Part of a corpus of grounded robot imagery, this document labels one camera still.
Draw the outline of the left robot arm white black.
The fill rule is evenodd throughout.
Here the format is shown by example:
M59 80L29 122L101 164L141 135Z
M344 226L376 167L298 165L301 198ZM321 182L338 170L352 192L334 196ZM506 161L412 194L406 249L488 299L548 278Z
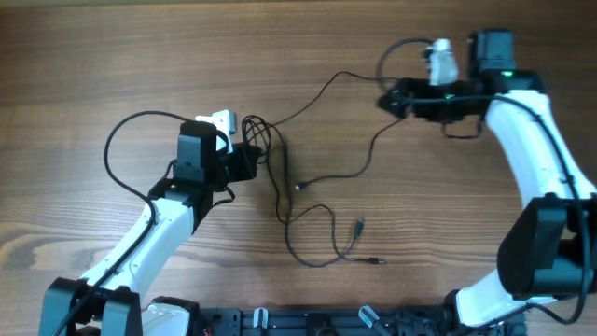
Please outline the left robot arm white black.
M175 250L218 205L217 192L257 172L259 147L233 144L229 125L181 124L177 156L144 195L146 207L132 228L77 280L57 278L47 289L42 335L201 335L205 324L195 301L158 297L141 301Z

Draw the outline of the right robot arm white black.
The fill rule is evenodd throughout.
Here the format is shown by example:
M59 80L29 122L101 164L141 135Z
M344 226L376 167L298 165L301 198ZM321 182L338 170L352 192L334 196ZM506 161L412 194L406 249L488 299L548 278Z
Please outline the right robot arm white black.
M584 307L596 290L596 188L562 139L538 74L517 67L513 34L478 30L468 46L460 79L451 43L427 41L428 78L384 87L378 105L398 118L442 125L474 116L507 157L521 214L499 246L495 270L458 290L453 305L461 332L482 332L553 301L572 298Z

